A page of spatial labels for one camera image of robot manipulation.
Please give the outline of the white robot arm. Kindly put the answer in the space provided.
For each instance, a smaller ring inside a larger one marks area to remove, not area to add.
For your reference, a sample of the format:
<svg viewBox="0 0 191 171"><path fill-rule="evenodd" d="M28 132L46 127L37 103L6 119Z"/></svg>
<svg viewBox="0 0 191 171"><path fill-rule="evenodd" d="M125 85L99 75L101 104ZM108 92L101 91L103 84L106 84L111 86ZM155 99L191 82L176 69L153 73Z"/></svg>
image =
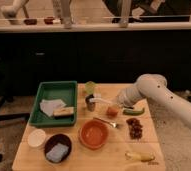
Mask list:
<svg viewBox="0 0 191 171"><path fill-rule="evenodd" d="M167 88L167 80L160 74L143 74L135 83L119 91L114 102L131 107L138 101L150 98L174 112L191 129L191 103Z"/></svg>

